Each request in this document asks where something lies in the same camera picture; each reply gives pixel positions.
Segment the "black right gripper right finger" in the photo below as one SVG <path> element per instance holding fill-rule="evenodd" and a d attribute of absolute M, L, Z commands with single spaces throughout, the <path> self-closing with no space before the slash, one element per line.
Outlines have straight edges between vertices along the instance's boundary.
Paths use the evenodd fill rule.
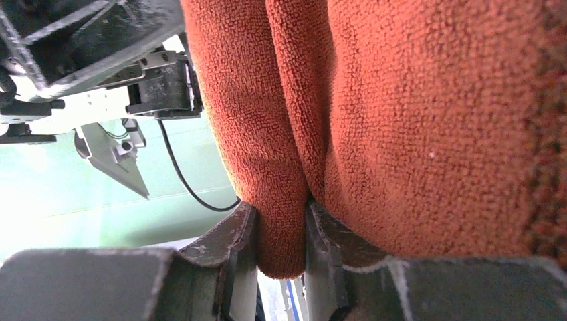
<path fill-rule="evenodd" d="M 308 201 L 305 210 L 306 302 L 310 320 L 345 320 L 364 290 L 356 284 L 360 270 L 380 263 L 388 252 L 371 244 Z"/>

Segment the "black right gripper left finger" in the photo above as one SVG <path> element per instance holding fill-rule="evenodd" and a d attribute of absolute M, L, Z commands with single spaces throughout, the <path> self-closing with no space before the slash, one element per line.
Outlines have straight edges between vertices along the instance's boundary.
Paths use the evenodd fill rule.
<path fill-rule="evenodd" d="M 179 253 L 191 264 L 191 320 L 255 320 L 257 211 L 241 202 Z"/>

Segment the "brown towel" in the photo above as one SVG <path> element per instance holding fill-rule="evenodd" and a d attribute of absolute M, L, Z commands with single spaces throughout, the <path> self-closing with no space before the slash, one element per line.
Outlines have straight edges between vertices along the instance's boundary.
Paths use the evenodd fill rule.
<path fill-rule="evenodd" d="M 400 256 L 566 265 L 565 1 L 183 1 L 258 265 L 304 271 L 315 199 Z"/>

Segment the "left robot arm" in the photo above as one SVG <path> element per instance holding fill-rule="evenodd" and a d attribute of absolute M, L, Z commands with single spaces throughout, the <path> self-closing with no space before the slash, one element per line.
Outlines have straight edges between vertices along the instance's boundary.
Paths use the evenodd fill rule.
<path fill-rule="evenodd" d="M 157 120 L 203 111 L 179 1 L 2 1 L 2 144 L 55 142 L 29 127 L 64 108 L 64 97 L 125 87 L 126 113 Z"/>

